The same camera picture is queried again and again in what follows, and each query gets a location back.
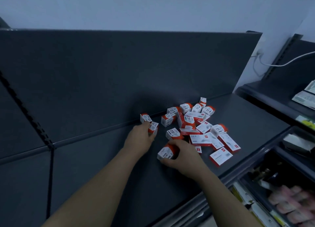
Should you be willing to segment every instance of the forearm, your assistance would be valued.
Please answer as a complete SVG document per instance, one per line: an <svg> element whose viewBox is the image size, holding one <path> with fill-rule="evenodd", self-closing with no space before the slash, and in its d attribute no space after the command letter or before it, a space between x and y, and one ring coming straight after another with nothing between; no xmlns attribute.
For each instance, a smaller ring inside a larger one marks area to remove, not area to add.
<svg viewBox="0 0 315 227"><path fill-rule="evenodd" d="M110 226L139 156L122 149L96 176L74 193L44 227Z"/></svg>
<svg viewBox="0 0 315 227"><path fill-rule="evenodd" d="M197 180L207 198L218 227L260 227L250 212L209 169Z"/></svg>

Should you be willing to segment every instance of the person's left hand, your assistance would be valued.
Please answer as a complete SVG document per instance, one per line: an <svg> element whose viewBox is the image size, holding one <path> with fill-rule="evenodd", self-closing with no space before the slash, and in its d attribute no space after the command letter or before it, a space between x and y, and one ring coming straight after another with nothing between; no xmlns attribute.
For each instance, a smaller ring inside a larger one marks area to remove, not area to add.
<svg viewBox="0 0 315 227"><path fill-rule="evenodd" d="M134 126L125 141L124 148L138 154L139 158L149 150L155 138L155 135L149 136L148 134L150 125L150 122L145 121L141 125Z"/></svg>

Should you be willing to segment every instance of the pile of boxes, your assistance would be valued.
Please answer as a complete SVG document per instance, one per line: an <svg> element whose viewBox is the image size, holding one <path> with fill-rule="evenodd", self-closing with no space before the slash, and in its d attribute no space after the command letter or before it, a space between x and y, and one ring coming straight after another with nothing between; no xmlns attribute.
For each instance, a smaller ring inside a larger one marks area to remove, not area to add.
<svg viewBox="0 0 315 227"><path fill-rule="evenodd" d="M177 119L179 130L176 128L166 132L168 140L182 139L195 146L199 154L203 148L212 148L215 150L209 156L209 159L217 166L222 165L230 159L232 153L241 149L237 143L227 134L228 129L223 124L212 125L208 119L215 113L215 108L207 105L206 98L200 98L200 102L192 106L190 103L184 103L179 107L171 107L166 110L166 114L161 118L161 124L167 127ZM147 113L140 115L140 121L151 122L149 133L156 135L158 123L152 122ZM157 158L172 159L179 153L176 146L167 144L159 151Z"/></svg>

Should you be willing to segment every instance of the wall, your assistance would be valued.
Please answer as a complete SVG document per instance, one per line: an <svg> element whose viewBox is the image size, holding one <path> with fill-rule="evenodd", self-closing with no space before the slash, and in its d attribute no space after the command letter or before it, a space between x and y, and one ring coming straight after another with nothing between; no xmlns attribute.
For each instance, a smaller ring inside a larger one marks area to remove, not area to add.
<svg viewBox="0 0 315 227"><path fill-rule="evenodd" d="M14 28L164 30L264 33L271 63L306 17L313 0L0 0ZM261 79L253 58L238 85ZM256 63L263 74L268 67Z"/></svg>
<svg viewBox="0 0 315 227"><path fill-rule="evenodd" d="M296 30L296 33L303 35L302 40L315 42L315 5L311 7L307 17Z"/></svg>

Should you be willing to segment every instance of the hand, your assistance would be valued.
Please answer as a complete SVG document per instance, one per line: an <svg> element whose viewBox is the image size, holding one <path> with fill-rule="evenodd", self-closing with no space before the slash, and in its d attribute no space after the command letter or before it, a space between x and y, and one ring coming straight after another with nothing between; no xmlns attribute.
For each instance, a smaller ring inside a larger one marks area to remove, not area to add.
<svg viewBox="0 0 315 227"><path fill-rule="evenodd" d="M129 132L125 144L124 149L129 150L129 153L137 154L137 157L142 157L150 148L155 135L149 136L148 129L151 123L145 121L141 125L136 125Z"/></svg>
<svg viewBox="0 0 315 227"><path fill-rule="evenodd" d="M183 175L197 182L202 174L209 171L193 145L183 140L172 140L168 143L179 147L179 155L176 160L163 158L161 162L164 165L177 169Z"/></svg>

